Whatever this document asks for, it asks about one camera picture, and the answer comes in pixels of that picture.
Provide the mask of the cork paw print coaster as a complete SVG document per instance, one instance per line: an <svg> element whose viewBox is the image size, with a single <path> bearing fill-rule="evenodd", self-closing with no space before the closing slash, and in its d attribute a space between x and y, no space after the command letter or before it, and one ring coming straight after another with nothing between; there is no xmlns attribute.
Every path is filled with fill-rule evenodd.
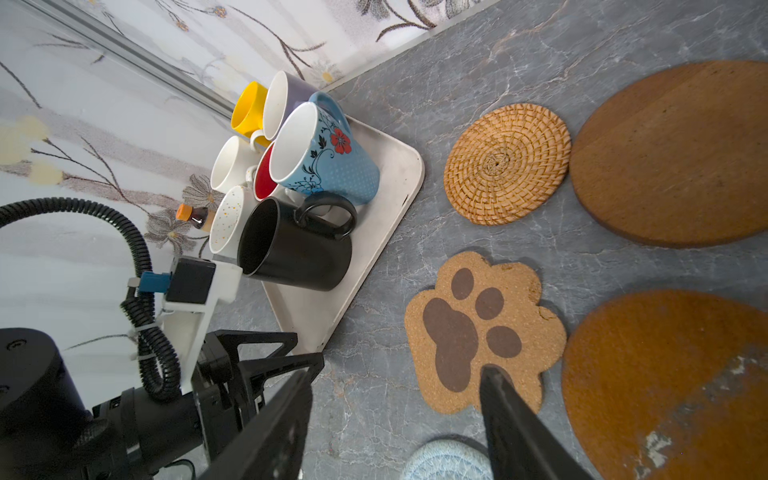
<svg viewBox="0 0 768 480"><path fill-rule="evenodd" d="M542 284L523 263L493 265L474 251L439 269L434 288L413 297L404 326L419 389L441 414L479 407L484 367L500 368L533 412L541 375L563 355L563 322L541 305Z"/></svg>

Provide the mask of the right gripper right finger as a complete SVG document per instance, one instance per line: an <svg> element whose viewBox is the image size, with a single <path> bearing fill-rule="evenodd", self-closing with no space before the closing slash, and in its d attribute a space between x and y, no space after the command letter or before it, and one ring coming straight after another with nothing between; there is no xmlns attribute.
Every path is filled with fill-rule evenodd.
<svg viewBox="0 0 768 480"><path fill-rule="evenodd" d="M479 396L495 479L590 477L537 418L500 368L482 368Z"/></svg>

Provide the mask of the woven rattan round coaster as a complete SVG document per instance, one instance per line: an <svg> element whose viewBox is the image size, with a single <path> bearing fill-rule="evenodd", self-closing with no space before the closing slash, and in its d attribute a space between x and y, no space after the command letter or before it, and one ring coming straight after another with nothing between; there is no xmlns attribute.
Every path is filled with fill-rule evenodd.
<svg viewBox="0 0 768 480"><path fill-rule="evenodd" d="M447 159L444 190L474 224L504 225L546 202L565 178L571 136L548 108L515 103L483 115L464 131Z"/></svg>

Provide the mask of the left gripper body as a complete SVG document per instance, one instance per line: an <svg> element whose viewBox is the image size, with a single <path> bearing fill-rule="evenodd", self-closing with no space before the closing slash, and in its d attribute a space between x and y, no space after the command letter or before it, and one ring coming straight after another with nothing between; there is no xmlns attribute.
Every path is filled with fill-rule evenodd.
<svg viewBox="0 0 768 480"><path fill-rule="evenodd" d="M205 336L192 386L206 444L230 443L264 407L263 392L242 370L238 353L241 345L256 342L251 332Z"/></svg>

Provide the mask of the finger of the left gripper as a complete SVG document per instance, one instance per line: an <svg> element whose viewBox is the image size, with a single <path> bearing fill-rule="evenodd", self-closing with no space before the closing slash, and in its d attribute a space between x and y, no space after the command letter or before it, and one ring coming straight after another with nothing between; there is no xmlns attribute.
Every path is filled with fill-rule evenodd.
<svg viewBox="0 0 768 480"><path fill-rule="evenodd" d="M213 335L231 360L239 360L238 349L241 345L279 344L279 348L268 358L287 356L298 345L298 334L295 332L217 330Z"/></svg>
<svg viewBox="0 0 768 480"><path fill-rule="evenodd" d="M324 366L324 355L320 352L239 362L245 411L248 414L258 414L264 408L264 389L268 380L303 371L312 383Z"/></svg>

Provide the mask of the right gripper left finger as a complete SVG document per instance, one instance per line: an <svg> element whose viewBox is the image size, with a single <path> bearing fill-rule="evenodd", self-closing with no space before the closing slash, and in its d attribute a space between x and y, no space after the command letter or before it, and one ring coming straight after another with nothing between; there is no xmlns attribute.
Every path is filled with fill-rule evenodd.
<svg viewBox="0 0 768 480"><path fill-rule="evenodd" d="M288 379L228 444L203 446L203 479L296 479L308 433L312 389L303 371Z"/></svg>

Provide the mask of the blue floral mug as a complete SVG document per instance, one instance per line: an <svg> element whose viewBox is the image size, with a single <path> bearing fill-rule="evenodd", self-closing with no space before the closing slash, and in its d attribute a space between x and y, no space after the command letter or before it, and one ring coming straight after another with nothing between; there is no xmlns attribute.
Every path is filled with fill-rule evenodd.
<svg viewBox="0 0 768 480"><path fill-rule="evenodd" d="M312 94L285 120L273 142L269 173L287 189L306 196L331 192L355 206L373 200L380 185L378 166L324 92Z"/></svg>

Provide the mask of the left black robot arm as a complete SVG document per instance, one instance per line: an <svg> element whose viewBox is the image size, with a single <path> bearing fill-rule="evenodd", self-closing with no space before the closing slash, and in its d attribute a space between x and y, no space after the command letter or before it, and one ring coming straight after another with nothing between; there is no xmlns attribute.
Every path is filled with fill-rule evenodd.
<svg viewBox="0 0 768 480"><path fill-rule="evenodd" d="M298 478L323 355L296 354L292 332L211 330L241 269L181 256L156 273L139 229L109 206L24 200L1 222L52 213L96 217L127 242L129 345L91 339L79 321L2 330L2 477L151 479L202 448L207 479Z"/></svg>

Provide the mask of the beige serving tray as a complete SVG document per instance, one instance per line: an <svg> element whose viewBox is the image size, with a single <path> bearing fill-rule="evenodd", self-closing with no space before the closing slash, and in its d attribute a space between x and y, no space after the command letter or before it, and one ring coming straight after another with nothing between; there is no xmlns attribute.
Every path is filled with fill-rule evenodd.
<svg viewBox="0 0 768 480"><path fill-rule="evenodd" d="M375 198L358 210L351 233L353 252L341 283L322 292L264 282L263 287L280 329L298 335L296 354L322 351L352 300L413 203L425 177L419 152L410 145L353 117L354 138L380 170Z"/></svg>

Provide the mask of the grey round coaster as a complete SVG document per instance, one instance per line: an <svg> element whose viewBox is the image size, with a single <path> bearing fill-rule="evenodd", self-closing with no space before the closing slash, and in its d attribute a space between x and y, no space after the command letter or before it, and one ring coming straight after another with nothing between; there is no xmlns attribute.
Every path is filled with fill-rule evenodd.
<svg viewBox="0 0 768 480"><path fill-rule="evenodd" d="M492 479L492 467L481 451L457 440L427 442L408 459L401 479Z"/></svg>

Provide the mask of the black mug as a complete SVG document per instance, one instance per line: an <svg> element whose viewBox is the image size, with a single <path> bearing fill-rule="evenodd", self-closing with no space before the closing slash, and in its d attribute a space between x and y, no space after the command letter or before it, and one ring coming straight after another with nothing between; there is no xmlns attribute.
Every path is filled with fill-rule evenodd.
<svg viewBox="0 0 768 480"><path fill-rule="evenodd" d="M322 206L338 207L349 218L336 226L313 214ZM330 291L350 266L356 224L354 205L335 193L312 194L298 207L269 197L245 224L237 264L244 275L262 281Z"/></svg>

